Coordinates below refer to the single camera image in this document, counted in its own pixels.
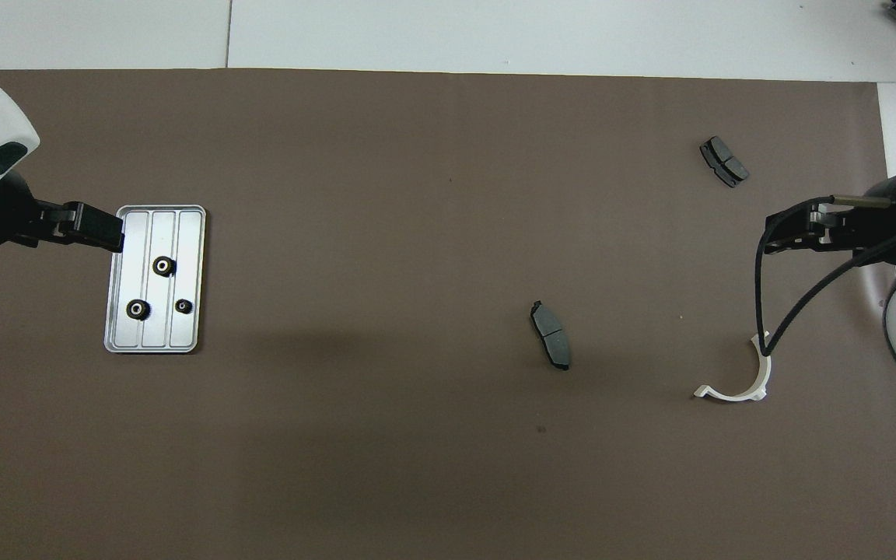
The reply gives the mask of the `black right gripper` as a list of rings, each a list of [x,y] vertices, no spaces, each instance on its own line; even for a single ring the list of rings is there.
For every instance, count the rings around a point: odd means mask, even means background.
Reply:
[[[807,239],[807,247],[818,252],[861,252],[896,236],[896,177],[883,180],[858,196],[835,195],[828,208],[819,205],[776,212],[767,217],[772,228],[767,252],[796,248]]]

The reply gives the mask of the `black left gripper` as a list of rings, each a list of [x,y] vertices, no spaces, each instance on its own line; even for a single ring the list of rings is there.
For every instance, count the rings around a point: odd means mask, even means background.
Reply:
[[[96,246],[111,253],[124,248],[124,220],[90,205],[75,206],[75,236],[62,233],[64,217],[72,210],[63,205],[38,201],[20,173],[10,171],[0,178],[0,245],[13,242],[36,248],[40,241],[70,245]]]

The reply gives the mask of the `silver metal tray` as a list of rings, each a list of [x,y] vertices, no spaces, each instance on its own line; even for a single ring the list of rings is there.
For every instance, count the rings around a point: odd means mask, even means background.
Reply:
[[[111,258],[103,346],[117,354],[187,354],[199,343],[207,213],[200,205],[125,205],[124,248]],[[153,259],[177,262],[170,278],[152,272]],[[125,305],[142,299],[152,306],[145,321],[128,318]],[[190,314],[174,311],[185,299]]]

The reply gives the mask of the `short grey brake pad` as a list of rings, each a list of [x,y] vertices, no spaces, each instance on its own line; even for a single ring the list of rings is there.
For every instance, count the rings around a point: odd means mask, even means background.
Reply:
[[[750,171],[721,138],[709,138],[700,145],[699,150],[709,169],[727,187],[734,188],[750,177]]]

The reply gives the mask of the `long grey brake pad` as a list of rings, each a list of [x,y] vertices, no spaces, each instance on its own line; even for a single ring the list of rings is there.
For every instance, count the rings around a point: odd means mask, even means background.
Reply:
[[[569,371],[572,365],[572,347],[558,316],[538,300],[530,308],[530,321],[550,364],[561,371]]]

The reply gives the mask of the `brown table mat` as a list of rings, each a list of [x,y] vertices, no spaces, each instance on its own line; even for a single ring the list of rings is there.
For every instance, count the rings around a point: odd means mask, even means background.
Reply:
[[[106,251],[0,246],[0,560],[896,560],[892,267],[800,313],[764,400],[692,396],[756,376],[765,217],[887,176],[874,84],[0,86],[37,198],[208,216],[187,355],[104,348]]]

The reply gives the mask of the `white curved plastic bracket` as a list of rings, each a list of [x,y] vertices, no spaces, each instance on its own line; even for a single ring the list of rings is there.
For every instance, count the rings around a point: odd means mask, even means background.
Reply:
[[[721,403],[757,403],[768,396],[768,384],[772,378],[772,356],[762,353],[760,337],[754,334],[750,339],[758,359],[758,371],[753,383],[744,391],[737,394],[725,394],[710,385],[701,385],[693,391],[696,398],[712,398]]]

